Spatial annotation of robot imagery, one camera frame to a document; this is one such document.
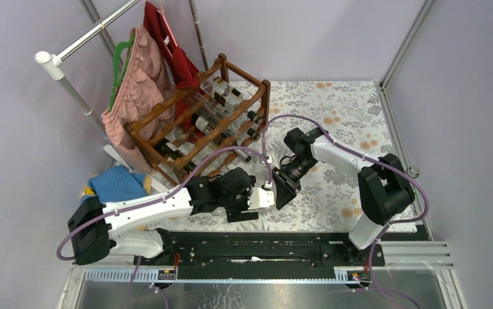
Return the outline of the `clear bottle black cap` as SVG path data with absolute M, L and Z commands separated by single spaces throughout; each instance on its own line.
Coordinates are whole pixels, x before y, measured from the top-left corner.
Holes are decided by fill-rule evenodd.
M 233 113 L 239 107 L 240 103 L 245 100 L 245 96 L 235 87 L 221 77 L 207 79 L 200 85 L 205 93 L 209 94 L 213 100 L 220 103 L 222 106 L 229 108 Z
M 214 112 L 218 120 L 229 117 L 233 112 L 228 108 L 217 104 L 214 108 Z M 262 118 L 252 110 L 247 111 L 246 113 L 240 114 L 235 121 L 229 126 L 229 130 L 234 134 L 237 142 L 242 142 L 246 138 L 253 138 L 254 140 L 259 140 L 261 135 L 256 131 L 258 125 L 262 122 Z M 247 127 L 245 133 L 240 133 L 240 127 L 247 121 L 250 121 L 251 124 Z

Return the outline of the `clear bottle black cap front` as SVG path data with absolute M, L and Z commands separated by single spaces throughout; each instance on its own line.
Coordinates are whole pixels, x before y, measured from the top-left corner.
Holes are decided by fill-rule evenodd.
M 229 117 L 233 112 L 228 108 L 217 104 L 214 108 L 214 112 L 218 120 Z M 237 142 L 242 142 L 246 138 L 253 138 L 254 140 L 259 140 L 261 135 L 256 131 L 258 125 L 262 122 L 262 118 L 252 110 L 247 111 L 246 113 L 240 114 L 235 121 L 229 126 L 229 130 L 234 134 Z M 245 133 L 240 133 L 240 127 L 247 121 L 250 121 L 251 124 L 247 127 Z

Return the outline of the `green wine bottle brown label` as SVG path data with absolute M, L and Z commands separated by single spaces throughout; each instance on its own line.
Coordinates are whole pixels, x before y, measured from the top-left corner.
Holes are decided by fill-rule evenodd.
M 182 158 L 185 154 L 179 150 L 172 142 L 168 139 L 163 138 L 153 148 L 158 151 L 168 162 L 175 162 L 177 159 Z M 194 162 L 188 162 L 180 169 L 176 169 L 180 172 L 182 176 L 186 176 L 193 172 L 197 167 Z

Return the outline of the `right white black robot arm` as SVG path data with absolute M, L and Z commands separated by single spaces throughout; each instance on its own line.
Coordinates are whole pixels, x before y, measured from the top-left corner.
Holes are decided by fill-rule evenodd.
M 293 156 L 290 162 L 273 170 L 277 209 L 297 196 L 301 178 L 319 162 L 356 179 L 363 214 L 349 232 L 342 255 L 351 265 L 361 264 L 368 257 L 368 246 L 384 227 L 415 200 L 410 182 L 402 177 L 400 159 L 386 154 L 372 163 L 368 157 L 357 157 L 332 144 L 319 128 L 307 133 L 294 128 L 287 132 L 284 143 Z

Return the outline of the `clear round bottle back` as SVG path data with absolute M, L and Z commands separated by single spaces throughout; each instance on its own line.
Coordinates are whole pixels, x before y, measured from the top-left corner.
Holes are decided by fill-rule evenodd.
M 195 127 L 204 135 L 211 133 L 220 121 L 224 119 L 218 120 L 214 112 L 214 108 L 220 103 L 212 99 L 209 100 L 200 93 L 189 95 L 186 98 L 186 103 L 188 103 L 191 107 L 198 104 L 198 108 L 192 115 L 192 119 Z

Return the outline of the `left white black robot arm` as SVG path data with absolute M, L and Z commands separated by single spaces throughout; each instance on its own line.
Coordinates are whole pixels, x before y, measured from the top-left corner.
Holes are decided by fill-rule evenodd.
M 90 265 L 109 255 L 141 256 L 164 265 L 172 259 L 169 233 L 139 227 L 154 221 L 225 210 L 229 223 L 256 220 L 275 204 L 271 183 L 256 186 L 255 176 L 235 168 L 215 178 L 193 176 L 163 193 L 127 201 L 101 202 L 90 196 L 68 221 L 72 261 Z

